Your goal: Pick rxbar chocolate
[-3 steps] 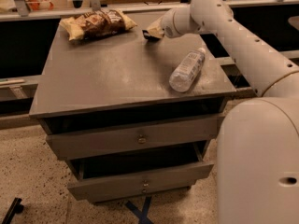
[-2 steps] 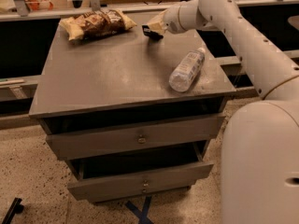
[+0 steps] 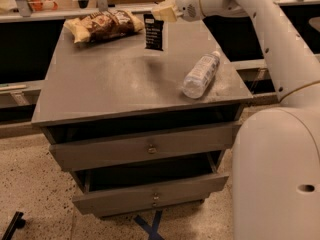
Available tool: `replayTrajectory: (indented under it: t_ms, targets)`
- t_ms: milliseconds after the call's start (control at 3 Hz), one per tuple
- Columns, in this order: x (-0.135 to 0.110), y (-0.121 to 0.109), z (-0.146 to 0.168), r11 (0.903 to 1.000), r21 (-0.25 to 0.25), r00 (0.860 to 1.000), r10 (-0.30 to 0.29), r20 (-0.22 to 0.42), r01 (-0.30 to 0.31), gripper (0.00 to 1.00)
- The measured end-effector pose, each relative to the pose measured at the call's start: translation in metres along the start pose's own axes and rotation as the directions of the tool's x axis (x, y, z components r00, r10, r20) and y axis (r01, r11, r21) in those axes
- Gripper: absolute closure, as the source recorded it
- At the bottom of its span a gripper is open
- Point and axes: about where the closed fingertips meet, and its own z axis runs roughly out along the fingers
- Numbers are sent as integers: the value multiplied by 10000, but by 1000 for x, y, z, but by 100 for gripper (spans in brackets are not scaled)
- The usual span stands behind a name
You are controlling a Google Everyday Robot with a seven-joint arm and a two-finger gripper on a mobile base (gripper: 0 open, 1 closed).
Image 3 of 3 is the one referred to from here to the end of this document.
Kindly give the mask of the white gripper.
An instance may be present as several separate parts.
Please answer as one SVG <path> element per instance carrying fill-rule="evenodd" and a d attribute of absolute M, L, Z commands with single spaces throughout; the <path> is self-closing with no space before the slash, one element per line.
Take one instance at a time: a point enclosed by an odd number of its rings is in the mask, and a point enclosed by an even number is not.
<path fill-rule="evenodd" d="M 156 20 L 165 22 L 176 22 L 179 17 L 189 22 L 204 18 L 201 0 L 164 0 L 151 13 Z"/>

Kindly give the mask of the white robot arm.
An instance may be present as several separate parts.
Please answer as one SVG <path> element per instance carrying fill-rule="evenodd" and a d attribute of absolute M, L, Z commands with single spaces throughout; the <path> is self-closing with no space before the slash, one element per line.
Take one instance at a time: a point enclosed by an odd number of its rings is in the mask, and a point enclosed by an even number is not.
<path fill-rule="evenodd" d="M 250 18 L 279 106 L 239 129 L 232 150 L 234 240 L 320 240 L 320 62 L 275 0 L 165 0 L 158 20 Z"/>

